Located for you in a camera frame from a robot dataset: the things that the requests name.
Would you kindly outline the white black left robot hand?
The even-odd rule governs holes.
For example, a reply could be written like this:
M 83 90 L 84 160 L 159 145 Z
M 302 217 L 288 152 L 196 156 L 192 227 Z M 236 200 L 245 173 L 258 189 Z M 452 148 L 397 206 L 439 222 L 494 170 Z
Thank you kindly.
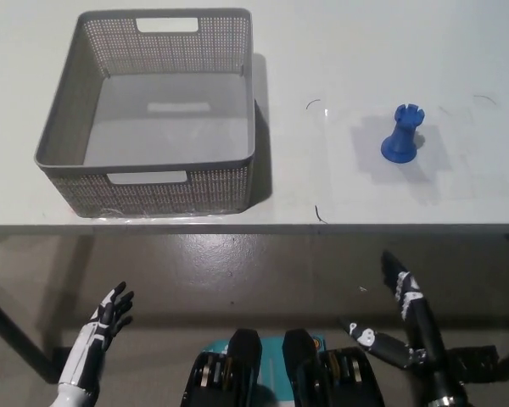
M 81 328 L 64 365 L 60 385 L 72 385 L 89 394 L 98 389 L 110 344 L 133 320 L 128 312 L 134 292 L 124 293 L 125 289 L 125 282 L 113 288 Z

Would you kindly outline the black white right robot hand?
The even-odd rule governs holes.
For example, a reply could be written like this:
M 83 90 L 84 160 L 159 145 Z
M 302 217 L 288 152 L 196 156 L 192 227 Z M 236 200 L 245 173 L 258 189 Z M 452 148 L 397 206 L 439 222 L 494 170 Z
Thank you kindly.
M 339 323 L 360 347 L 421 383 L 422 406 L 467 404 L 460 383 L 450 373 L 445 345 L 433 312 L 414 275 L 388 250 L 381 255 L 383 282 L 394 295 L 408 342 L 363 326 L 346 317 Z

